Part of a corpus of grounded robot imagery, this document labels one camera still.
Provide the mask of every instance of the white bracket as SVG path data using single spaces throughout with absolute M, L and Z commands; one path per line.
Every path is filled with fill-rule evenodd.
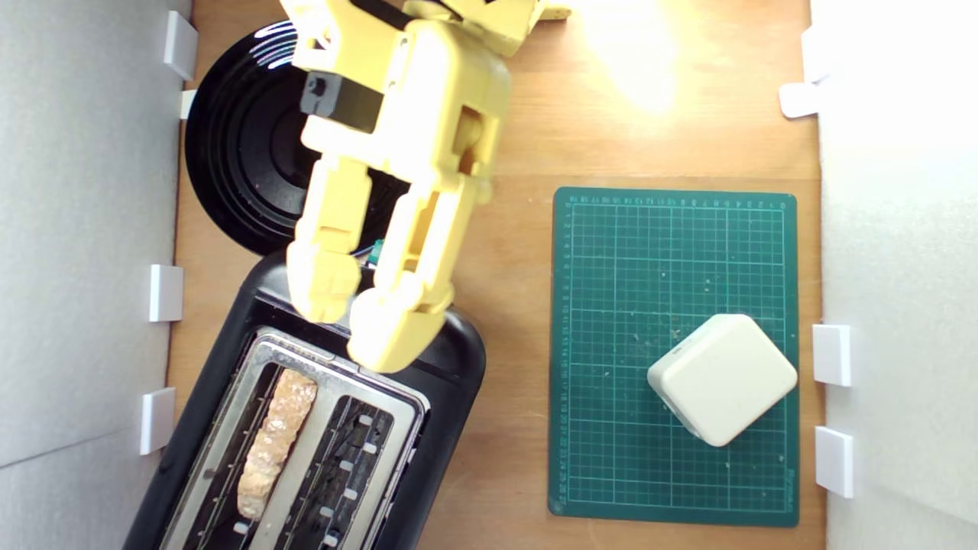
M 176 390 L 164 388 L 143 395 L 143 419 L 139 436 L 139 454 L 147 455 L 163 448 L 173 435 L 176 412 Z
M 154 264 L 150 268 L 150 322 L 183 318 L 183 268 Z
M 831 38 L 821 26 L 813 24 L 802 32 L 801 58 L 805 81 L 784 84 L 778 91 L 781 112 L 788 118 L 819 112 L 819 82 L 828 76 L 834 63 Z
M 843 498 L 853 497 L 853 438 L 815 427 L 815 482 Z
M 812 355 L 817 382 L 845 388 L 853 384 L 848 326 L 813 325 Z
M 180 95 L 180 119 L 186 120 L 190 116 L 190 107 L 194 104 L 197 97 L 197 90 L 184 90 Z
M 163 62 L 184 80 L 194 79 L 197 68 L 197 30 L 179 13 L 170 11 L 166 19 Z

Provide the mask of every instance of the yellow robotic arm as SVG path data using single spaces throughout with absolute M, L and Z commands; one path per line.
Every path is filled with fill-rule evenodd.
M 492 194 L 510 99 L 502 56 L 539 19 L 569 11 L 543 0 L 281 0 L 308 71 L 302 143 L 322 153 L 287 250 L 298 312 L 331 323 L 360 282 L 356 258 L 371 180 L 411 184 L 394 208 L 375 286 L 350 310 L 348 351 L 396 372 L 430 344 L 454 297 L 451 274 L 475 205 Z

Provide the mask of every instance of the wooden table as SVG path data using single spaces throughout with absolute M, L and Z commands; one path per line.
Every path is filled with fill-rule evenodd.
M 817 127 L 787 121 L 778 87 L 801 78 L 808 0 L 579 0 L 511 60 L 511 115 L 496 197 L 473 219 L 455 284 L 489 365 L 428 520 L 422 549 L 823 549 L 815 485 L 811 331 L 821 318 Z M 276 0 L 197 0 L 198 78 L 246 33 L 284 17 Z M 188 87 L 195 87 L 192 82 Z M 801 523 L 794 529 L 553 517 L 547 511 L 553 194 L 562 185 L 793 193 L 799 205 Z M 205 216 L 180 179 L 176 263 L 184 320 L 168 383 L 182 409 L 257 258 Z

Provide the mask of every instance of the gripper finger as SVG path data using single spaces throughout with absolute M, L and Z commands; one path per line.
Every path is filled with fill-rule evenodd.
M 313 166 L 286 252 L 289 297 L 309 321 L 338 321 L 360 285 L 360 264 L 350 253 L 360 241 L 370 188 L 367 166 L 356 160 L 323 156 Z
M 295 310 L 313 323 L 335 323 L 360 285 L 360 264 L 348 253 L 328 252 L 312 243 L 295 241 L 286 251 L 289 297 Z

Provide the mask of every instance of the toaster slot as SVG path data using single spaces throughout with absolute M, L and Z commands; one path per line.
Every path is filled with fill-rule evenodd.
M 289 513 L 278 550 L 341 548 L 351 531 L 365 530 L 376 510 L 358 514 L 369 491 L 384 491 L 390 480 L 374 479 L 394 417 L 345 395 L 306 472 Z

